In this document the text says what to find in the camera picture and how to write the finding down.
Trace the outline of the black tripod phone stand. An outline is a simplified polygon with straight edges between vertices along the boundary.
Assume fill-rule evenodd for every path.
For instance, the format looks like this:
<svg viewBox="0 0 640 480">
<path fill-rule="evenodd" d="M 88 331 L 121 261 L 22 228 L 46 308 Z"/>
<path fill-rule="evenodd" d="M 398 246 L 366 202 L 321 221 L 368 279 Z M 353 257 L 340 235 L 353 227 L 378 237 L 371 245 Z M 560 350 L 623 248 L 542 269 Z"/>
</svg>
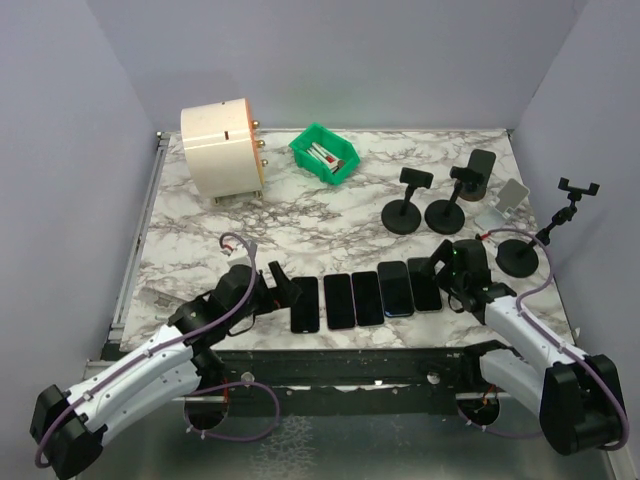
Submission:
<svg viewBox="0 0 640 480">
<path fill-rule="evenodd" d="M 498 267 L 507 275 L 515 278 L 527 278 L 533 275 L 539 267 L 536 248 L 550 244 L 552 230 L 570 222 L 577 213 L 577 203 L 583 196 L 596 196 L 600 185 L 591 182 L 587 188 L 579 188 L 569 183 L 567 178 L 561 177 L 558 189 L 567 193 L 569 205 L 559 209 L 550 223 L 535 234 L 535 240 L 525 243 L 523 240 L 509 239 L 498 246 L 496 261 Z"/>
</svg>

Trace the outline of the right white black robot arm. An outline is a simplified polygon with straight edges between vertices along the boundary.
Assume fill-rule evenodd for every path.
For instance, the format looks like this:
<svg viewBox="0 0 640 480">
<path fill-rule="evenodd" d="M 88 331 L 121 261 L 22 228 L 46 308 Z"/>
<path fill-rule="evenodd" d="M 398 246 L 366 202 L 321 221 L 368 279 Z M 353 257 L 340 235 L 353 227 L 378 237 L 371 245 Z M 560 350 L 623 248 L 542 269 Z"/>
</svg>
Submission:
<svg viewBox="0 0 640 480">
<path fill-rule="evenodd" d="M 507 392 L 537 416 L 561 455 L 626 445 L 630 426 L 614 362 L 566 342 L 524 305 L 523 295 L 494 281 L 480 240 L 445 240 L 418 270 L 507 342 L 460 365 L 467 389 L 491 384 Z"/>
</svg>

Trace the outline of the black round base phone stand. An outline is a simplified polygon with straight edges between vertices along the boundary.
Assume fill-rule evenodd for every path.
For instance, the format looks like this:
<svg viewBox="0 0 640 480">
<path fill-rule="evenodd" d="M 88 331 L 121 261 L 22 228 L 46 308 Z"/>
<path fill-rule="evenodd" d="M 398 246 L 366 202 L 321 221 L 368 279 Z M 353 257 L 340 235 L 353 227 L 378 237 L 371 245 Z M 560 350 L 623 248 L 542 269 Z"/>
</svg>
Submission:
<svg viewBox="0 0 640 480">
<path fill-rule="evenodd" d="M 464 211 L 457 204 L 463 189 L 469 187 L 477 190 L 488 179 L 486 175 L 470 167 L 452 167 L 449 175 L 455 181 L 450 198 L 433 201 L 424 213 L 427 226 L 442 235 L 455 234 L 465 224 Z"/>
</svg>

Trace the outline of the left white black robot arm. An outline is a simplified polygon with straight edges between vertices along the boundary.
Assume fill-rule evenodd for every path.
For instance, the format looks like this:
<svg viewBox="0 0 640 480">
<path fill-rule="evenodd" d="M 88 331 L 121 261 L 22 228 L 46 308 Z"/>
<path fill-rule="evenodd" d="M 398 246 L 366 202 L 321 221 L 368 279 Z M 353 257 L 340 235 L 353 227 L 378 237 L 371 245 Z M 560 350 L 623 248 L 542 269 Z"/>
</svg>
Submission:
<svg viewBox="0 0 640 480">
<path fill-rule="evenodd" d="M 216 287 L 180 305 L 142 346 L 67 389 L 51 385 L 36 399 L 29 432 L 35 464 L 70 479 L 97 460 L 120 432 L 181 396 L 232 388 L 213 346 L 247 317 L 292 306 L 301 289 L 280 265 L 270 287 L 252 266 L 234 265 Z"/>
</svg>

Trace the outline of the black phone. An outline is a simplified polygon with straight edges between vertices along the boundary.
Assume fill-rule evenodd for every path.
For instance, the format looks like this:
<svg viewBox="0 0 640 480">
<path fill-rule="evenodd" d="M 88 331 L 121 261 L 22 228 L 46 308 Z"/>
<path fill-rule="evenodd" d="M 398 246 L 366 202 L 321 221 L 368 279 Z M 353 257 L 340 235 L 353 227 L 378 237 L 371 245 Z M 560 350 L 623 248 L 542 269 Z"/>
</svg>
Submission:
<svg viewBox="0 0 640 480">
<path fill-rule="evenodd" d="M 410 278 L 402 261 L 381 262 L 377 266 L 384 315 L 388 318 L 414 314 Z"/>
</svg>

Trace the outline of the purple phone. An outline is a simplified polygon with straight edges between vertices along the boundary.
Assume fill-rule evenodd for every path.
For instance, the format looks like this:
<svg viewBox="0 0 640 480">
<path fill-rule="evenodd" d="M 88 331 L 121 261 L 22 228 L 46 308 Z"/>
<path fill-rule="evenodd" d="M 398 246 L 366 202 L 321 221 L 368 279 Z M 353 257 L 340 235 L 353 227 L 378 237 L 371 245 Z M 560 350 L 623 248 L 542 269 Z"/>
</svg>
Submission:
<svg viewBox="0 0 640 480">
<path fill-rule="evenodd" d="M 326 275 L 323 286 L 328 328 L 354 328 L 356 316 L 350 276 L 346 273 Z"/>
</svg>

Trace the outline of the silver phone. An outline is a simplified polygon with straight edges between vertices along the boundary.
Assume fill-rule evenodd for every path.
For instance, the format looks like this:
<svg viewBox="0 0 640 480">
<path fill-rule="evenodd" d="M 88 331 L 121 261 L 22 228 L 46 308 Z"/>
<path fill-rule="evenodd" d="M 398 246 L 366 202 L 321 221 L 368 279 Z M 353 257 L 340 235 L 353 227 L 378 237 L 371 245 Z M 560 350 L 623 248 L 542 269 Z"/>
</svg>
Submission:
<svg viewBox="0 0 640 480">
<path fill-rule="evenodd" d="M 354 272 L 351 275 L 356 322 L 360 327 L 374 327 L 384 323 L 384 313 L 375 271 Z"/>
</svg>

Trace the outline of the dark phone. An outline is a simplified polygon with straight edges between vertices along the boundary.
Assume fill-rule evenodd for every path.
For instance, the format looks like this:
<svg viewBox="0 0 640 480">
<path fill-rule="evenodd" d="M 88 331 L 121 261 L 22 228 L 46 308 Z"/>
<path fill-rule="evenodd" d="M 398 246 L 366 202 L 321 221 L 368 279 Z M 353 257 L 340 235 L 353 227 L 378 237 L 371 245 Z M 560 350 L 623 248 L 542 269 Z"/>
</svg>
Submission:
<svg viewBox="0 0 640 480">
<path fill-rule="evenodd" d="M 407 260 L 414 307 L 419 312 L 437 312 L 443 308 L 435 270 L 428 261 L 427 257 Z"/>
</svg>

